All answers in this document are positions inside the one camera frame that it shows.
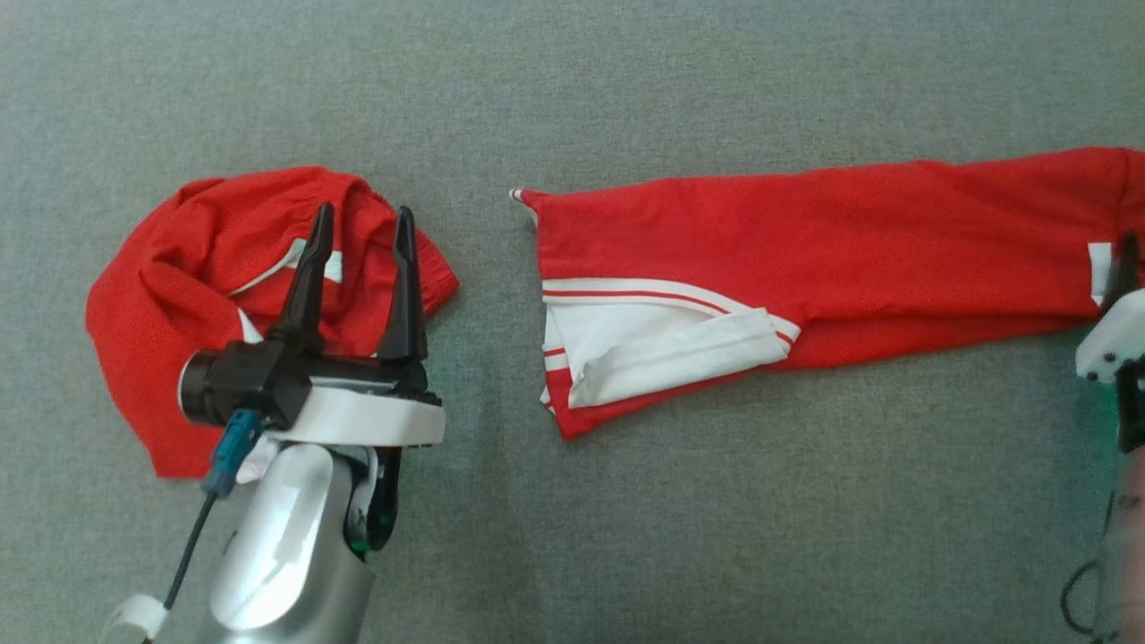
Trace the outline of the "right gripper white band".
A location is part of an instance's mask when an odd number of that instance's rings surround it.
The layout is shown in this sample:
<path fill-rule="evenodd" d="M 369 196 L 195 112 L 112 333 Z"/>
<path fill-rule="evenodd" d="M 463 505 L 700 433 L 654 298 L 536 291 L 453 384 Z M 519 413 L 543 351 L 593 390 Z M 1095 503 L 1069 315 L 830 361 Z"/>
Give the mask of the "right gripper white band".
<path fill-rule="evenodd" d="M 1105 313 L 1075 352 L 1075 374 L 1112 385 L 1119 370 L 1145 359 L 1145 288 L 1140 278 L 1142 246 L 1137 231 L 1114 244 L 1101 298 Z"/>

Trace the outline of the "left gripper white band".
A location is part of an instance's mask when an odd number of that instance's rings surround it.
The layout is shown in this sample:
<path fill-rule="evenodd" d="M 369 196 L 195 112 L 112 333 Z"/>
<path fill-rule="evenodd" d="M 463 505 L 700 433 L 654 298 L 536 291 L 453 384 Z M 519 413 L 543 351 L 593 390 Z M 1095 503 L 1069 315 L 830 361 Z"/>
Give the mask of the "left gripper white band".
<path fill-rule="evenodd" d="M 323 350 L 319 311 L 327 260 L 333 253 L 335 209 L 319 204 L 310 237 L 299 257 L 281 317 L 270 341 L 295 350 Z M 429 390 L 421 363 L 427 333 L 420 265 L 411 209 L 398 207 L 392 248 L 396 277 L 385 332 L 377 343 L 381 362 L 360 358 L 311 356 L 305 362 L 311 390 L 298 419 L 286 429 L 289 443 L 414 447 L 445 440 L 445 409 Z"/>

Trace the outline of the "red shorts with white stripes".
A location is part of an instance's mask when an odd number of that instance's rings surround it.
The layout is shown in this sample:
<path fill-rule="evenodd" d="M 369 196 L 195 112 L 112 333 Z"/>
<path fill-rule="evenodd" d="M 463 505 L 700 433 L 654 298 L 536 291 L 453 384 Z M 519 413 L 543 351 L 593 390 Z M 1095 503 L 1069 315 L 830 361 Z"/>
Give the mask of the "red shorts with white stripes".
<path fill-rule="evenodd" d="M 160 478 L 208 473 L 221 432 L 184 418 L 179 376 L 197 352 L 269 333 L 323 201 L 335 209 L 319 311 L 326 347 L 305 352 L 369 359 L 390 311 L 397 214 L 348 173 L 305 166 L 190 183 L 90 288 L 86 327 L 106 388 Z"/>

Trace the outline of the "red basketball jersey number 23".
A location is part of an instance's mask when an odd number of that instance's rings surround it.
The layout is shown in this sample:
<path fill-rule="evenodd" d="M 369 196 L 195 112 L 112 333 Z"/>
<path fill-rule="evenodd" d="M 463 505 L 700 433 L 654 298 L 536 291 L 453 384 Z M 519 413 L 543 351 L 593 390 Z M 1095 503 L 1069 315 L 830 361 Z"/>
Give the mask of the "red basketball jersey number 23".
<path fill-rule="evenodd" d="M 826 369 L 1098 319 L 1145 239 L 1145 151 L 518 189 L 564 439 L 756 369 Z"/>

